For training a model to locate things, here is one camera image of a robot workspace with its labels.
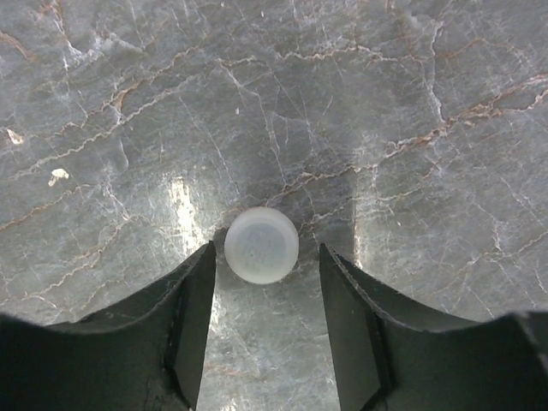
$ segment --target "white speck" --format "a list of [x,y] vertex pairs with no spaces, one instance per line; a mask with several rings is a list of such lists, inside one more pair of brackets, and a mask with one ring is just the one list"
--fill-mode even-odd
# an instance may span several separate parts
[[62,178],[68,179],[69,177],[69,173],[64,169],[54,169],[51,172],[51,179],[48,181],[48,186],[53,187],[58,180]]
[[23,144],[23,136],[17,134],[15,131],[10,130],[8,128],[8,136],[12,143],[14,143],[16,146],[19,144]]

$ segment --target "white round cap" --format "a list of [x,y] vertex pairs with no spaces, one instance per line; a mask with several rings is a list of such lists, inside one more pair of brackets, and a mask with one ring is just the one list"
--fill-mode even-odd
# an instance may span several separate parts
[[299,255],[299,236],[291,220],[268,207],[251,208],[229,228],[224,253],[232,271],[255,284],[287,276]]

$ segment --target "marble countertop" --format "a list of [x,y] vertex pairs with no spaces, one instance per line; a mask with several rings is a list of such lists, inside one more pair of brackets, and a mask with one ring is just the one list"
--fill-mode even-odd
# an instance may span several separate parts
[[[338,409],[318,244],[429,306],[548,308],[548,4],[3,0],[0,310],[77,320],[214,239],[199,409]],[[281,283],[223,236],[271,206]]]

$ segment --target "black robotic claw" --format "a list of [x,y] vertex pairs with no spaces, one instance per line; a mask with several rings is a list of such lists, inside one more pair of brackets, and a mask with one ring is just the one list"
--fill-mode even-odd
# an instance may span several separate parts
[[397,293],[325,245],[319,267],[342,411],[548,409],[548,313],[478,324]]
[[215,285],[215,247],[77,323],[0,315],[2,411],[196,407]]

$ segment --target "circular object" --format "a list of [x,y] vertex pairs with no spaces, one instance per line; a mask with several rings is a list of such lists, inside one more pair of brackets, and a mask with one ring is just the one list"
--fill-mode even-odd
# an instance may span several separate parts
[[255,284],[275,283],[287,276],[297,262],[299,235],[280,211],[255,207],[232,223],[224,253],[238,277]]

